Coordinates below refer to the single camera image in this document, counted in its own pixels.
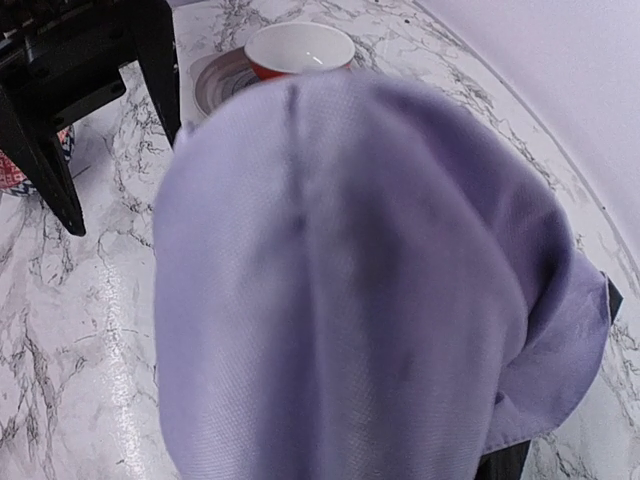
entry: lavender fabric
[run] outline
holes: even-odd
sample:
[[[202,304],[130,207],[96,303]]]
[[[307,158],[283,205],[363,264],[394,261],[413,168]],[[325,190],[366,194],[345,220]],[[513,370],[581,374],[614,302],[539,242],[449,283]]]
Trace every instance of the lavender fabric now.
[[[472,479],[584,396],[606,282],[513,152],[422,85],[337,72],[183,130],[154,220],[184,480]]]
[[[167,3],[172,8],[182,7],[183,5],[190,5],[192,3],[199,3],[203,0],[167,0]]]

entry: red bowl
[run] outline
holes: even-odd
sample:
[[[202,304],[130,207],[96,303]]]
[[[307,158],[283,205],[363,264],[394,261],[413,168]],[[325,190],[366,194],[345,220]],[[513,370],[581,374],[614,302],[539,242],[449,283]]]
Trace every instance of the red bowl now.
[[[356,52],[349,36],[337,28],[310,22],[270,25],[254,33],[244,47],[261,80],[348,67]]]

